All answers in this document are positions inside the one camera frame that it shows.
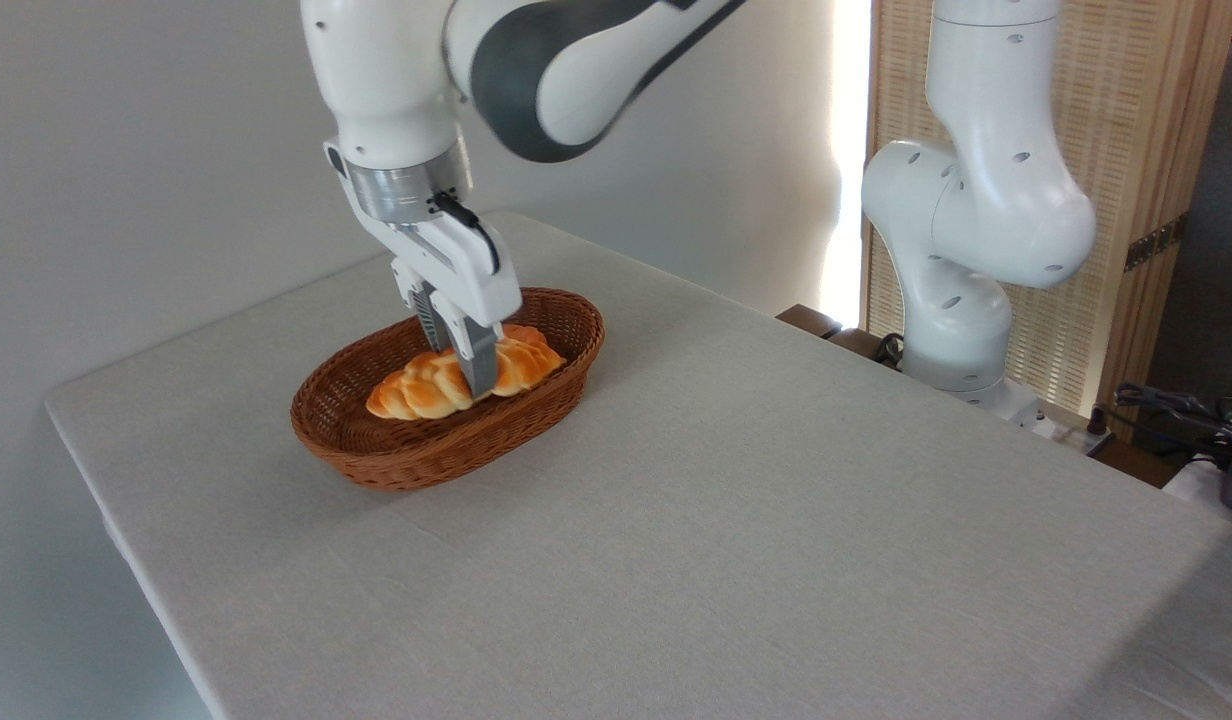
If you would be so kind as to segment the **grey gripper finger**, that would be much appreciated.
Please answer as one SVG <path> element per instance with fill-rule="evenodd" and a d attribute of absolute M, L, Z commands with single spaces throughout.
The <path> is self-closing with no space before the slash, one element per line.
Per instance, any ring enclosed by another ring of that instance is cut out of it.
<path fill-rule="evenodd" d="M 436 291 L 432 284 L 428 284 L 423 277 L 411 272 L 411 268 L 407 266 L 404 261 L 395 261 L 395 282 L 402 300 L 405 301 L 411 313 L 416 314 L 432 351 L 442 353 L 451 348 L 448 329 L 444 324 L 442 316 L 432 305 L 432 293 Z"/>
<path fill-rule="evenodd" d="M 500 377 L 496 343 L 501 342 L 501 323 L 480 325 L 464 309 L 453 305 L 444 305 L 444 328 L 448 345 L 453 348 L 471 397 L 483 398 L 492 395 Z"/>

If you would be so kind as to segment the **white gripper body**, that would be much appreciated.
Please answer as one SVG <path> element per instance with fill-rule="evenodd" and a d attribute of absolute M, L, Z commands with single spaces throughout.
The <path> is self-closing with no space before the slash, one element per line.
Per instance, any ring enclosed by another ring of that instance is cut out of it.
<path fill-rule="evenodd" d="M 447 305 L 480 325 L 506 321 L 520 309 L 520 284 L 505 242 L 453 195 L 428 198 L 416 223 L 387 223 L 365 211 L 360 223 L 395 261 L 404 261 Z"/>

